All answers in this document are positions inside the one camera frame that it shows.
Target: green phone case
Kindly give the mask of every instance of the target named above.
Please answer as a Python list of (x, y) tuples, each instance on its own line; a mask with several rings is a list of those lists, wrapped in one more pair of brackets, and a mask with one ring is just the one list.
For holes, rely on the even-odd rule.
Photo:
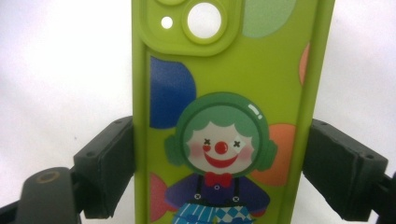
[(135, 223), (290, 223), (333, 0), (133, 0)]

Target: clown illustration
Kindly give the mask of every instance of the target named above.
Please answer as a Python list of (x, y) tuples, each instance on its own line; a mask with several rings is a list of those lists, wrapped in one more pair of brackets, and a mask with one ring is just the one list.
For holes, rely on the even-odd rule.
[(269, 169), (276, 145), (260, 109), (229, 92), (205, 95), (181, 114), (165, 141), (170, 163), (193, 173), (165, 192), (172, 223), (253, 223), (270, 198), (246, 175)]

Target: purple shirt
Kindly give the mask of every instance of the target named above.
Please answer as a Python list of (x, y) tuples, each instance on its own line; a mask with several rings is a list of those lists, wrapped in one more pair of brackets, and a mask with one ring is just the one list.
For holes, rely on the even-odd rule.
[(263, 212), (270, 202), (268, 194), (245, 176), (239, 177), (239, 181), (234, 178), (228, 188), (220, 185), (209, 187), (204, 179), (201, 175), (192, 174), (180, 180), (166, 191), (166, 202), (175, 208), (181, 207), (184, 203), (198, 202), (195, 195), (200, 191), (199, 202), (205, 202), (208, 206), (231, 206), (236, 196), (239, 198), (237, 204), (244, 205), (249, 213), (253, 214)]

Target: suspender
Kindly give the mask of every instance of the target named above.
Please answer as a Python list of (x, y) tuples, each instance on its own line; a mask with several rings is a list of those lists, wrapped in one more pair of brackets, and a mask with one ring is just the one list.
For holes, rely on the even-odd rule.
[[(207, 204), (205, 199), (203, 199), (201, 196), (203, 184), (204, 184), (204, 177), (202, 175), (198, 175), (197, 188), (196, 188), (194, 200), (192, 203)], [(233, 186), (234, 186), (233, 197), (227, 203), (227, 206), (236, 206), (239, 204), (239, 177), (237, 177), (233, 180)]]

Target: checkered pants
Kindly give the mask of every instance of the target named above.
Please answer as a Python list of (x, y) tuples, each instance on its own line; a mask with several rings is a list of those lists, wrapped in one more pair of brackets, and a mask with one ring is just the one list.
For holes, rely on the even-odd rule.
[(245, 206), (210, 207), (185, 203), (175, 215), (173, 224), (251, 224), (253, 220)]

